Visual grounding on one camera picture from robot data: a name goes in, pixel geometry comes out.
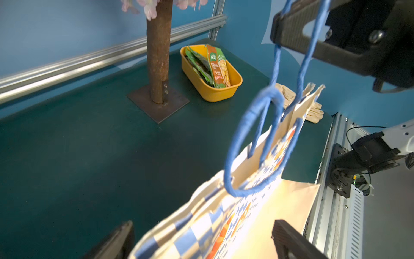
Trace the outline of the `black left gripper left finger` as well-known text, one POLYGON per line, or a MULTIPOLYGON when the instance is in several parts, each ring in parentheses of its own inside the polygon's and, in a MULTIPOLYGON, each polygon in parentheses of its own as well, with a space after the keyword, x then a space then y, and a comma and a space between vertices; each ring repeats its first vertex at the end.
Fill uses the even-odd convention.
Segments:
POLYGON ((133 222, 126 221, 103 238, 82 259, 127 259, 134 242, 133 222))

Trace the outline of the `green orange condiment packet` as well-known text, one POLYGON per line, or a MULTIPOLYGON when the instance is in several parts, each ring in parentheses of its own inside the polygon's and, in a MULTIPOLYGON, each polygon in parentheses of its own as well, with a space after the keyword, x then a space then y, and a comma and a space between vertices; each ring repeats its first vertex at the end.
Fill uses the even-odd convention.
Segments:
POLYGON ((213 87, 218 89, 230 87, 227 62, 222 50, 208 44, 206 45, 206 49, 213 78, 213 87))

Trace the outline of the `blue checkered paper bag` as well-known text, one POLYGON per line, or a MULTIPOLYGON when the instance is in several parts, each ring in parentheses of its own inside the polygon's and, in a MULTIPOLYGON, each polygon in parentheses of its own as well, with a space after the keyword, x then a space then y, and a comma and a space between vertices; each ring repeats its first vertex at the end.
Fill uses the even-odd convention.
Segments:
POLYGON ((317 16, 292 103, 285 106, 284 95, 277 88, 277 51, 271 82, 243 114, 223 170, 144 235, 129 254, 131 259, 223 259, 237 248, 280 183, 306 115, 322 91, 305 84, 304 77, 330 4, 320 1, 316 5, 317 16))

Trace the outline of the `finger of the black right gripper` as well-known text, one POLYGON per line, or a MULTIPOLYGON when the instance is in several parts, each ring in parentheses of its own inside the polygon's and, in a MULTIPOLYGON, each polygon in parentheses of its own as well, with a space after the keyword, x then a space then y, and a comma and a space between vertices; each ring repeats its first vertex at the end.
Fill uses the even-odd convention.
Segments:
POLYGON ((414 87, 413 1, 330 1, 328 13, 313 58, 376 84, 414 87))

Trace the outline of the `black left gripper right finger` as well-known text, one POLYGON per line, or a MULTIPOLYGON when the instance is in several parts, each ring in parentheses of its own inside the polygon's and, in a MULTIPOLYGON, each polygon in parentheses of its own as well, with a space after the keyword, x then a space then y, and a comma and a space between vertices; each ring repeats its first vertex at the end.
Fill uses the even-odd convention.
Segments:
POLYGON ((272 238, 278 259, 328 259, 285 220, 276 220, 272 238))

